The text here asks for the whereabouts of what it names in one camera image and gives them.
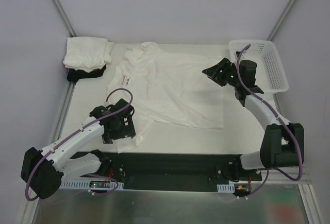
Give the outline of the white t shirt red print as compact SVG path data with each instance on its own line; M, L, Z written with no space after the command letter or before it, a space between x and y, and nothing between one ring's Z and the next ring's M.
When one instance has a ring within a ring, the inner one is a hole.
M154 42L128 47L107 87L107 101L132 100L136 135L114 141L117 152L138 147L155 122L223 129L223 90L202 73L221 60L165 52Z

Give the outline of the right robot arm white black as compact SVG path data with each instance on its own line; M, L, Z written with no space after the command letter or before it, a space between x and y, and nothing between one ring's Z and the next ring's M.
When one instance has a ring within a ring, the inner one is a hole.
M202 70L210 80L235 89L235 97L249 110L264 130L261 147L257 152L242 154L240 163L232 167L232 174L244 180L251 169L302 168L304 155L304 128L281 117L265 100L264 92L256 85L257 64L242 60L238 65L227 58Z

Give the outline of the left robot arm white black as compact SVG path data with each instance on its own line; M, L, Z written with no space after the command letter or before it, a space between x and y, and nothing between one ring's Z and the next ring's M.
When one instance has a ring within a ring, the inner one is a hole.
M61 184L80 176L108 176L110 159L100 150L92 150L79 158L73 158L73 155L96 137L108 144L133 138L136 135L134 113L134 107L124 99L114 105L95 107L71 134L40 150L35 147L28 149L21 170L21 178L26 183L26 199L47 199Z

